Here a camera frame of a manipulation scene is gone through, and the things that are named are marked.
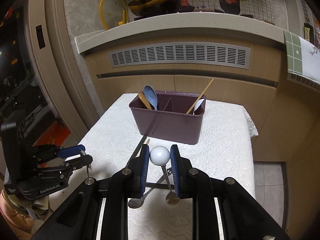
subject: white ball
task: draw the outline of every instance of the white ball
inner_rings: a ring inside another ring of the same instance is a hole
[[[154,165],[165,166],[170,160],[170,152],[164,146],[156,146],[150,151],[150,160]]]

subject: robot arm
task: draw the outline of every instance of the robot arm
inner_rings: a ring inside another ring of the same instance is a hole
[[[89,167],[92,157],[85,147],[77,145],[63,149],[54,144],[27,149],[24,146],[25,111],[13,111],[1,125],[1,137],[7,170],[4,188],[7,194],[19,194],[29,200],[47,196],[68,186],[74,170]],[[79,155],[62,166],[41,168],[40,164],[55,158]]]

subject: orange cloth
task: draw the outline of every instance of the orange cloth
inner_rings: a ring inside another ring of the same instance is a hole
[[[23,216],[18,214],[12,206],[7,202],[4,196],[4,190],[0,194],[0,212],[8,223],[11,230],[20,240],[30,240],[31,230],[35,223],[28,215]]]

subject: screw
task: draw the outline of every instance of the screw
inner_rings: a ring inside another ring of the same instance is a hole
[[[196,168],[191,168],[191,169],[189,170],[189,173],[192,174],[192,175],[197,175],[198,172],[199,172],[199,171],[198,171]]]
[[[130,173],[131,173],[131,170],[128,168],[122,170],[123,175],[129,175]]]
[[[226,178],[226,183],[228,183],[229,185],[232,185],[235,183],[235,180],[233,178]]]
[[[86,178],[85,181],[84,181],[85,184],[87,185],[91,185],[94,183],[94,178]]]

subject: white tablecloth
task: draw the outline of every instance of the white tablecloth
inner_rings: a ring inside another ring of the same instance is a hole
[[[123,168],[142,138],[129,103],[137,94],[122,95],[84,136],[80,144],[93,157],[91,177],[111,177]],[[235,178],[253,197],[254,172],[251,137],[258,135],[243,106],[206,101],[199,142],[196,145],[150,138],[152,149],[162,145],[170,149],[177,144],[180,155],[210,177]],[[149,163],[148,182],[162,176],[160,167]],[[50,195],[55,210],[86,179],[86,169],[73,173],[69,187]],[[142,207],[128,208],[129,239],[191,239],[192,200],[181,200],[175,206],[165,202],[168,190],[154,189]]]

